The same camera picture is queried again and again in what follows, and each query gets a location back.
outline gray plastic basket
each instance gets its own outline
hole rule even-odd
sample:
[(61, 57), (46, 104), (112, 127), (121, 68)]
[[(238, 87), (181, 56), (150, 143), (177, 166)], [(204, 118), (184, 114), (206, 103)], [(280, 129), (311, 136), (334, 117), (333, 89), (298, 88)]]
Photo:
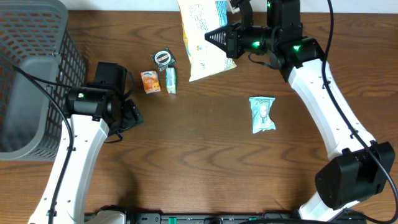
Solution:
[[(62, 118), (22, 75), (79, 86), (86, 67), (67, 30), (68, 11), (56, 0), (0, 1), (0, 159), (52, 161)], [(41, 83), (63, 105), (66, 88)]]

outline wooden table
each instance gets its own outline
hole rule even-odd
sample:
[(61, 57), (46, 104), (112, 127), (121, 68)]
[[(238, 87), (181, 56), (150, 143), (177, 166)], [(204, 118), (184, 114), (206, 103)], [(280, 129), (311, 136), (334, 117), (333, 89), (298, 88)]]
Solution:
[[(257, 13), (256, 24), (266, 24)], [(237, 17), (230, 16), (232, 21)], [(303, 14), (304, 34), (322, 47), (328, 14)], [(398, 16), (337, 14), (330, 65), (351, 108), (379, 142), (398, 149)], [(165, 213), (293, 210), (315, 192), (328, 162), (302, 100), (279, 72), (251, 63), (189, 83), (190, 64), (178, 12), (70, 12), (69, 30), (88, 60), (117, 62), (134, 74), (132, 99), (145, 123), (105, 144), (86, 211), (117, 204)], [(150, 55), (168, 47), (177, 59), (177, 95), (146, 95), (139, 73), (155, 69)], [(277, 130), (251, 133), (250, 96), (274, 96)], [(0, 162), (0, 223), (27, 223), (47, 184), (50, 162)], [(398, 181), (398, 166), (392, 176)], [(355, 207), (379, 219), (394, 211), (388, 185)]]

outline plastic wrapped snack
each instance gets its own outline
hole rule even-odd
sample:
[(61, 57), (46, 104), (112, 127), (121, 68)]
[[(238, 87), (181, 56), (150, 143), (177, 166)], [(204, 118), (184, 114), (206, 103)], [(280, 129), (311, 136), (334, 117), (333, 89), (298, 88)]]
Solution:
[(160, 91), (159, 76), (155, 71), (141, 72), (142, 82), (147, 94)]
[(225, 52), (205, 40), (205, 33), (225, 26), (227, 2), (220, 0), (178, 0), (183, 38), (195, 81), (236, 67)]
[(272, 97), (250, 97), (250, 107), (253, 119), (253, 134), (259, 131), (276, 129), (274, 122), (269, 116), (272, 103), (275, 98)]

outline black cable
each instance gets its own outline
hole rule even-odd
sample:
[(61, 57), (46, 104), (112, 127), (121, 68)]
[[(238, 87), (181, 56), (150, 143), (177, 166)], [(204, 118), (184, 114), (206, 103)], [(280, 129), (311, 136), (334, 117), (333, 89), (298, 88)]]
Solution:
[(267, 223), (287, 223), (287, 224), (336, 224), (331, 222), (322, 222), (315, 220), (301, 220), (301, 219), (280, 219), (280, 218), (267, 218), (262, 220), (250, 220), (241, 222), (240, 224), (267, 224)]
[(127, 98), (129, 98), (131, 96), (131, 93), (134, 89), (134, 79), (132, 77), (131, 72), (127, 72), (127, 74), (129, 75), (130, 79), (131, 79), (131, 89), (130, 91), (128, 91), (126, 94), (124, 94), (123, 98), (126, 100)]
[(45, 91), (45, 89), (32, 78), (32, 75), (29, 75), (28, 73), (24, 72), (22, 69), (20, 69), (19, 67), (15, 66), (15, 65), (13, 65), (12, 67), (14, 68), (15, 71), (19, 72), (26, 79), (28, 79), (28, 81), (30, 81), (34, 86), (36, 86), (36, 88), (38, 88), (50, 100), (50, 102), (54, 105), (55, 109), (61, 114), (61, 118), (65, 122), (65, 126), (67, 127), (67, 130), (68, 130), (68, 134), (69, 134), (69, 147), (67, 149), (68, 152), (67, 152), (67, 156), (65, 157), (65, 162), (63, 163), (63, 166), (62, 166), (62, 169), (61, 169), (61, 173), (60, 173), (60, 177), (58, 178), (57, 185), (55, 186), (54, 194), (53, 194), (52, 201), (51, 201), (50, 210), (48, 211), (49, 224), (52, 224), (53, 218), (54, 218), (54, 213), (55, 213), (55, 204), (57, 203), (58, 193), (60, 191), (60, 187), (61, 187), (61, 184), (62, 184), (62, 179), (63, 179), (63, 176), (65, 175), (65, 171), (66, 171), (67, 166), (68, 166), (69, 158), (70, 158), (70, 155), (71, 155), (72, 150), (73, 150), (74, 137), (73, 137), (72, 128), (70, 127), (70, 124), (69, 124), (69, 122), (67, 120), (67, 117), (65, 117), (64, 113), (62, 112), (61, 107), (51, 97), (51, 95), (47, 91)]
[(118, 143), (118, 142), (123, 141), (123, 136), (122, 136), (122, 134), (121, 134), (119, 131), (116, 131), (115, 134), (119, 137), (118, 140), (109, 141), (109, 142), (104, 142), (104, 143), (112, 144), (112, 143)]
[(275, 46), (275, 33), (276, 31), (280, 28), (280, 26), (275, 26), (272, 29), (272, 34), (271, 34), (271, 51), (274, 52), (274, 46)]
[(33, 75), (30, 75), (30, 77), (33, 78), (34, 80), (42, 82), (42, 83), (47, 83), (47, 84), (50, 84), (50, 85), (55, 85), (55, 86), (60, 86), (60, 87), (65, 87), (65, 88), (72, 88), (72, 86), (70, 86), (70, 85), (64, 85), (64, 84), (50, 82), (50, 81), (47, 81), (47, 80), (43, 80), (41, 78), (37, 78), (37, 77), (35, 77)]
[(326, 79), (326, 61), (328, 58), (328, 54), (329, 54), (329, 50), (330, 50), (330, 45), (331, 45), (331, 39), (333, 37), (333, 29), (334, 29), (334, 25), (335, 25), (335, 19), (334, 19), (334, 15), (333, 15), (333, 7), (331, 5), (331, 1), (328, 1), (328, 5), (329, 5), (329, 10), (330, 10), (330, 33), (329, 33), (329, 39), (328, 39), (328, 44), (326, 46), (326, 51), (325, 51), (325, 57), (323, 59), (322, 62), (322, 78), (323, 78), (323, 84), (330, 96), (331, 101), (333, 102), (334, 106), (336, 107), (338, 113), (340, 114), (341, 118), (343, 118), (344, 122), (347, 124), (348, 129), (351, 131), (352, 135), (358, 140), (359, 143), (361, 143), (361, 145), (366, 149), (366, 151), (369, 153), (369, 155), (372, 157), (372, 159), (374, 160), (374, 162), (377, 164), (377, 166), (380, 168), (380, 170), (382, 170), (383, 174), (386, 176), (388, 182), (390, 183), (392, 192), (394, 193), (394, 198), (396, 201), (396, 212), (394, 214), (394, 216), (389, 220), (389, 221), (379, 221), (379, 220), (375, 220), (371, 217), (368, 217), (362, 213), (359, 213), (353, 209), (350, 208), (346, 208), (346, 211), (349, 212), (353, 212), (356, 215), (359, 215), (367, 220), (369, 220), (370, 222), (374, 222), (374, 223), (394, 223), (397, 219), (398, 219), (398, 191), (397, 191), (397, 187), (394, 183), (394, 181), (392, 180), (391, 176), (388, 174), (388, 172), (385, 170), (385, 168), (381, 165), (381, 163), (379, 162), (379, 159), (373, 154), (372, 150), (370, 150), (370, 148), (368, 147), (368, 145), (361, 139), (361, 137), (359, 136), (359, 134), (357, 133), (357, 131), (354, 129), (354, 127), (351, 125), (351, 123), (348, 121), (347, 117), (345, 116), (344, 112), (341, 110), (340, 106), (338, 105), (335, 97), (333, 96), (330, 87), (329, 87), (329, 81)]
[(275, 69), (275, 70), (277, 69), (277, 68), (275, 68), (274, 66), (272, 66), (272, 65), (270, 65), (270, 64), (268, 64), (268, 63), (266, 63), (266, 62), (256, 62), (256, 61), (251, 60), (251, 57), (250, 57), (251, 54), (252, 54), (252, 53), (250, 53), (249, 56), (248, 56), (248, 57), (249, 57), (249, 60), (250, 60), (251, 62), (257, 63), (257, 64), (259, 64), (259, 65), (267, 66), (267, 67), (269, 67), (269, 68), (271, 68), (271, 69)]

